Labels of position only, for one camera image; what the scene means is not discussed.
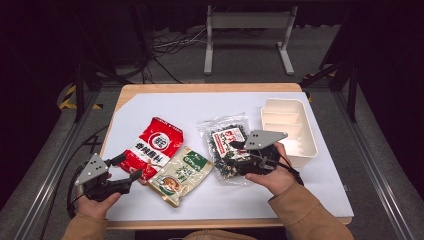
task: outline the black strap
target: black strap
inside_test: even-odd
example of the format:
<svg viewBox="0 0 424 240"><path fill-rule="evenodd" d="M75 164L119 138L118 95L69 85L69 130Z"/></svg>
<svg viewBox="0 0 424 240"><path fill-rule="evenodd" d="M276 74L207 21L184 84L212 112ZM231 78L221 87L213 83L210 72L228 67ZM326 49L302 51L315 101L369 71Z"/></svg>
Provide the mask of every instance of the black strap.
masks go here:
<svg viewBox="0 0 424 240"><path fill-rule="evenodd" d="M284 165L284 164L282 164L280 162L277 162L277 165L280 166L280 167L283 167L283 168L287 169L287 171L289 171L289 173L291 173L294 176L294 178L296 179L297 183L299 183L300 185L304 186L303 180L300 177L300 173L298 171L296 171L291 166L290 162L285 157L283 157L283 155L280 154L280 157L282 157L284 159L284 161L286 161L286 163L287 163L288 166L287 165Z"/></svg>

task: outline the green snack bag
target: green snack bag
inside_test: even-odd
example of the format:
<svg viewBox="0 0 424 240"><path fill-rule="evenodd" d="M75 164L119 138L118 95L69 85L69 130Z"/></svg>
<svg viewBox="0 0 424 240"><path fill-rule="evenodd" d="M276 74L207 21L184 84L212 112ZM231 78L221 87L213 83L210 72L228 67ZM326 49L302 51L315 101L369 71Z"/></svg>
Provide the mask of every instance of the green snack bag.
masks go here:
<svg viewBox="0 0 424 240"><path fill-rule="evenodd" d="M180 197L196 188L212 168L212 162L185 146L147 184L163 200L178 207Z"/></svg>

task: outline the tripod leg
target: tripod leg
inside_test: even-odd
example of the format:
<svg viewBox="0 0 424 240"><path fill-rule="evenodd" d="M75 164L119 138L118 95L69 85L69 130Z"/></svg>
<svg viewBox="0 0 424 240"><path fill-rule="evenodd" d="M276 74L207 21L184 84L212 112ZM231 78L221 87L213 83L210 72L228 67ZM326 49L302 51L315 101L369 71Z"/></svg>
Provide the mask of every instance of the tripod leg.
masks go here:
<svg viewBox="0 0 424 240"><path fill-rule="evenodd" d="M325 77L326 75L338 70L340 67L342 67L345 63L341 62L341 63L336 63L333 64L329 67L327 67L326 69L320 71L319 73L313 75L312 77L308 78L308 79L304 79L299 83L299 86L301 88L303 87L307 87L308 85L320 80L321 78Z"/></svg>
<svg viewBox="0 0 424 240"><path fill-rule="evenodd" d="M355 64L352 66L352 75L349 82L349 94L347 99L347 112L349 113L352 122L356 122L355 118L355 102L356 102L356 90L358 86L358 69Z"/></svg>
<svg viewBox="0 0 424 240"><path fill-rule="evenodd" d="M109 78L111 78L111 79L113 79L113 80L115 80L115 81L117 81L117 82L119 82L123 85L132 84L132 82L128 81L127 79L120 77L116 74L113 74L113 73L109 72L108 70L106 70L106 69L104 69L104 68L102 68L102 67L100 67L100 66L98 66L98 65L96 65L92 62L86 61L85 63L88 67L93 68L93 69L103 73L107 77L109 77Z"/></svg>
<svg viewBox="0 0 424 240"><path fill-rule="evenodd" d="M81 74L81 64L78 64L75 68L75 85L77 94L77 115L75 117L75 123L79 122L81 116L84 114L84 82L82 80Z"/></svg>
<svg viewBox="0 0 424 240"><path fill-rule="evenodd" d="M289 20L287 20L287 25L285 27L284 39L283 42L278 42L278 51L280 52L281 60L283 60L284 68L286 69L287 75L293 75L294 70L290 62L289 55L287 53L287 45L289 43L290 34L293 29L293 24L296 19L297 6L292 7L290 11Z"/></svg>
<svg viewBox="0 0 424 240"><path fill-rule="evenodd" d="M328 84L331 91L339 92L343 89L344 85L346 85L347 81L352 76L352 66L352 63L346 62L337 70L333 79L331 79Z"/></svg>
<svg viewBox="0 0 424 240"><path fill-rule="evenodd" d="M213 42L212 42L212 6L208 5L206 30L208 34L208 42L206 43L205 67L203 73L205 75L212 74L212 58L213 58Z"/></svg>

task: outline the white container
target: white container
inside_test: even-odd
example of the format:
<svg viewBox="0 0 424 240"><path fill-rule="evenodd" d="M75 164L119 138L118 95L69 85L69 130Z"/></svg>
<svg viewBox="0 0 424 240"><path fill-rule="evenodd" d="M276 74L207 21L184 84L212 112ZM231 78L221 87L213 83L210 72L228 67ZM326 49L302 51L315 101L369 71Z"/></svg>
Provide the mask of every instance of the white container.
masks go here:
<svg viewBox="0 0 424 240"><path fill-rule="evenodd" d="M303 103L296 99L268 99L261 110L263 130L286 132L281 140L293 167L301 168L318 151Z"/></svg>

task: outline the white tabletop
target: white tabletop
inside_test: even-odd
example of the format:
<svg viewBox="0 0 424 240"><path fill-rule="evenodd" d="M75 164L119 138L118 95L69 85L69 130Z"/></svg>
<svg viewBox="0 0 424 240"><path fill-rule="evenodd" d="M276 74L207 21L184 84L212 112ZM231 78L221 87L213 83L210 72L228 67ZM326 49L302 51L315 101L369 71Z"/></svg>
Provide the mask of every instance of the white tabletop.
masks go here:
<svg viewBox="0 0 424 240"><path fill-rule="evenodd" d="M117 156L160 117L184 132L183 145L210 158L197 128L202 121L245 112L249 127L262 129L260 110L269 98L297 99L303 102L316 141L318 155L299 170L309 189L336 217L353 217L353 211L340 177L327 149L309 102L302 92L230 93L143 93L133 97L113 116L102 158ZM128 178L119 167L110 169L112 180ZM147 186L134 182L109 210L111 221L211 220L276 218L267 203L271 193L262 186L223 186L214 174L173 208Z"/></svg>

